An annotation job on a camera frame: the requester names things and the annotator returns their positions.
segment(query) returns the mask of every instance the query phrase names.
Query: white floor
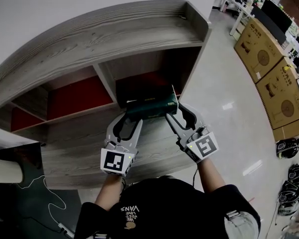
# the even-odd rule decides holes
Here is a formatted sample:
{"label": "white floor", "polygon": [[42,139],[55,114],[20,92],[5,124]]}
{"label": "white floor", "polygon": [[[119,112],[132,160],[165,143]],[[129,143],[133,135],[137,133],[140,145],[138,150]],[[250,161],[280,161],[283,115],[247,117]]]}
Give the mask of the white floor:
{"label": "white floor", "polygon": [[[215,133],[220,150],[211,158],[226,183],[236,185],[258,211],[262,219],[259,238],[263,239],[288,167],[299,163],[299,153],[293,159],[276,157],[275,141],[262,101],[233,49],[235,40],[229,31],[235,19],[213,10],[210,21],[213,32],[182,101],[199,110]],[[201,92],[200,100],[190,94],[196,91]],[[191,184],[195,169],[193,165],[172,175]],[[198,175],[195,188],[202,190]],[[99,189],[79,190],[81,201],[94,201],[98,192]],[[279,238],[281,229],[288,223],[289,217],[278,216],[268,238]]]}

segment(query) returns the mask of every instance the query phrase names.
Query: cable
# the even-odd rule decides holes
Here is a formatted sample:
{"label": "cable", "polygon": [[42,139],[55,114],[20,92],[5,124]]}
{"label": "cable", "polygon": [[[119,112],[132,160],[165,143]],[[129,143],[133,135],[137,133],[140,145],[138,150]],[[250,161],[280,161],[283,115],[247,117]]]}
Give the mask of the cable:
{"label": "cable", "polygon": [[19,216],[20,216],[22,219],[24,219],[24,220],[32,219],[32,220],[34,220],[35,222],[39,223],[41,226],[45,227],[46,229],[49,229],[49,230],[52,231],[52,232],[55,232],[55,233],[57,233],[57,234],[60,234],[60,233],[62,233],[62,231],[64,231],[64,229],[61,229],[60,231],[53,230],[53,229],[47,227],[45,224],[43,224],[43,223],[41,223],[40,221],[38,221],[37,219],[35,219],[34,217],[31,217],[31,216],[29,216],[29,217],[24,217],[24,216],[21,215],[21,213],[20,213],[18,210],[17,210],[17,212],[18,212]]}
{"label": "cable", "polygon": [[31,181],[31,183],[29,184],[29,186],[26,186],[26,187],[20,187],[20,185],[18,184],[18,183],[16,183],[16,185],[18,185],[18,187],[20,188],[20,189],[27,189],[27,188],[30,188],[30,186],[32,185],[32,183],[35,181],[35,180],[37,180],[37,179],[40,179],[41,177],[43,177],[44,175],[41,175],[40,177],[38,177],[38,178],[35,178],[35,179],[33,179],[32,181]]}
{"label": "cable", "polygon": [[193,176],[193,187],[195,187],[195,176],[196,176],[197,171],[198,171],[198,168],[196,169],[194,176]]}
{"label": "cable", "polygon": [[[17,183],[16,183],[16,185],[18,185],[18,187],[19,187],[20,189],[27,189],[27,188],[29,188],[29,187],[32,185],[32,183],[33,183],[35,180],[40,179],[40,178],[42,178],[43,176],[44,176],[44,175],[41,175],[40,177],[33,179],[33,180],[31,181],[31,183],[29,184],[29,186],[26,186],[26,187],[23,187],[23,188],[22,188],[22,187],[20,187],[20,185],[17,184]],[[46,188],[49,192],[51,192],[53,195],[57,196],[57,197],[62,201],[62,203],[64,204],[64,207],[63,207],[63,208],[62,208],[62,207],[59,207],[59,206],[57,206],[57,205],[55,205],[55,204],[53,204],[53,203],[49,203],[49,204],[48,204],[48,210],[49,210],[49,213],[50,213],[51,218],[52,218],[52,219],[59,225],[59,223],[54,219],[54,217],[53,217],[52,214],[51,214],[50,205],[53,205],[53,206],[55,206],[56,208],[59,208],[59,209],[61,209],[61,210],[65,210],[65,209],[66,209],[66,204],[65,204],[65,202],[62,200],[62,198],[60,198],[57,194],[55,194],[54,192],[52,192],[51,190],[48,189],[48,187],[46,186],[46,183],[45,183],[45,178],[43,179],[43,184],[44,184],[45,188]]]}
{"label": "cable", "polygon": [[273,214],[273,218],[271,219],[270,226],[269,226],[269,229],[268,229],[268,232],[267,232],[267,234],[266,234],[265,239],[267,239],[267,236],[268,236],[268,234],[269,234],[271,225],[272,225],[272,223],[273,223],[273,220],[274,220],[274,217],[275,217],[275,213],[276,213],[276,210],[277,210],[277,207],[278,207],[278,203],[279,203],[279,202],[278,202],[278,200],[277,200],[276,207],[275,207],[275,211],[274,211],[274,214]]}
{"label": "cable", "polygon": [[48,204],[48,209],[49,209],[49,213],[50,213],[51,218],[52,218],[52,219],[59,225],[59,223],[53,218],[53,216],[52,216],[52,214],[51,214],[51,211],[50,211],[50,205],[53,205],[53,206],[55,206],[56,208],[59,208],[59,209],[61,209],[61,210],[65,210],[65,209],[66,209],[66,204],[65,204],[65,202],[62,200],[62,198],[60,198],[57,194],[55,194],[54,192],[52,192],[51,190],[48,189],[48,187],[47,187],[46,184],[45,184],[45,178],[44,178],[44,180],[43,180],[43,183],[44,183],[44,186],[46,187],[46,189],[47,189],[48,191],[50,191],[52,194],[54,194],[55,196],[57,196],[57,197],[62,201],[62,203],[64,204],[64,208],[59,207],[59,206],[57,206],[57,205],[55,205],[55,204],[53,204],[53,203],[49,203],[49,204]]}

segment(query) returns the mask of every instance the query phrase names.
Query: cardboard box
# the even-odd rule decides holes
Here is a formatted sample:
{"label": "cardboard box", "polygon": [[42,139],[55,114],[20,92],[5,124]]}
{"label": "cardboard box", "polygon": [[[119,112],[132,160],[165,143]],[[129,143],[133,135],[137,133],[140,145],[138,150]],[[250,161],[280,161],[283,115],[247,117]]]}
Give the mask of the cardboard box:
{"label": "cardboard box", "polygon": [[256,84],[272,129],[299,120],[298,74],[290,65],[290,59],[283,58]]}
{"label": "cardboard box", "polygon": [[284,57],[284,50],[260,23],[251,18],[234,49],[257,83]]}
{"label": "cardboard box", "polygon": [[274,129],[273,132],[276,141],[294,138],[299,135],[299,120]]}

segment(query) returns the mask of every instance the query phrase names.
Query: black helmet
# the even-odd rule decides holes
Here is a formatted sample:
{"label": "black helmet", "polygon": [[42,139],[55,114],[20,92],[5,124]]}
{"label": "black helmet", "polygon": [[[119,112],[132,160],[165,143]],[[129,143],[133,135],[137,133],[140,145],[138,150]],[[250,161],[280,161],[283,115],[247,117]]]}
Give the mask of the black helmet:
{"label": "black helmet", "polygon": [[280,204],[280,206],[278,208],[278,214],[281,216],[289,216],[289,215],[294,214],[298,208],[299,208],[298,201]]}
{"label": "black helmet", "polygon": [[298,179],[298,178],[299,178],[299,165],[295,164],[295,165],[292,165],[289,168],[288,179],[289,180],[295,180],[295,179]]}
{"label": "black helmet", "polygon": [[280,159],[292,158],[298,151],[299,143],[294,139],[282,140],[276,144],[277,157]]}
{"label": "black helmet", "polygon": [[290,181],[285,181],[279,193],[280,203],[291,203],[299,197],[299,187]]}

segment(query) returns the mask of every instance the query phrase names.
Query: black t-shirt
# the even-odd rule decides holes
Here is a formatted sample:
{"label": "black t-shirt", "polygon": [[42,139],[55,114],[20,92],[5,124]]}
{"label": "black t-shirt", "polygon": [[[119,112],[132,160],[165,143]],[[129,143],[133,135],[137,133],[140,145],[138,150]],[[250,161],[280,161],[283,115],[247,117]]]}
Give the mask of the black t-shirt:
{"label": "black t-shirt", "polygon": [[205,194],[177,179],[147,179],[123,191],[109,212],[83,204],[75,239],[95,234],[112,239],[228,238],[224,221],[238,228],[241,221],[235,225],[232,219],[246,213],[254,217],[258,233],[260,218],[234,185]]}

